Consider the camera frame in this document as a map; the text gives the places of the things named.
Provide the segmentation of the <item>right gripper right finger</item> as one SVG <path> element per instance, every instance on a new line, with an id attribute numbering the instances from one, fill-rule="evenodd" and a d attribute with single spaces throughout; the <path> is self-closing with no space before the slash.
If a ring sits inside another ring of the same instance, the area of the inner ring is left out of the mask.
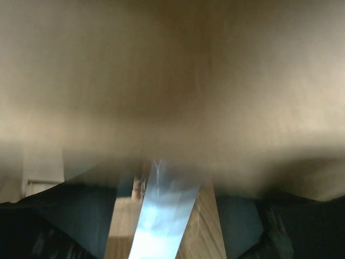
<path id="1" fill-rule="evenodd" d="M 344 197 L 217 193 L 216 204 L 227 258 L 344 258 Z"/>

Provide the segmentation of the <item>silver foil packet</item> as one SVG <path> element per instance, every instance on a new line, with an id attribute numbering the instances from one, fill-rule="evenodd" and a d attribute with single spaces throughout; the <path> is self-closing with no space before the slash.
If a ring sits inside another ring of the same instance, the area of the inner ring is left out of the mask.
<path id="1" fill-rule="evenodd" d="M 201 183 L 188 168 L 151 164 L 129 259 L 176 257 Z"/>

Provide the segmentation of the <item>brown cardboard express box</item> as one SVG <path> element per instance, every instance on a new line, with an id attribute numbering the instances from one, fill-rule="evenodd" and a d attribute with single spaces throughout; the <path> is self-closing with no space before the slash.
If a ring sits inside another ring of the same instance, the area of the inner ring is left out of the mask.
<path id="1" fill-rule="evenodd" d="M 217 193 L 344 197 L 344 1 L 1 1 L 1 165 L 147 185 L 160 160 L 202 181 L 203 258 Z"/>

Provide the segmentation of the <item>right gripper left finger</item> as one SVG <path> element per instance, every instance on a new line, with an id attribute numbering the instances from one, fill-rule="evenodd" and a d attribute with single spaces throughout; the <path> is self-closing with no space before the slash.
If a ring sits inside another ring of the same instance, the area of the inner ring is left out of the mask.
<path id="1" fill-rule="evenodd" d="M 120 180 L 1 203 L 1 258 L 104 258 Z"/>

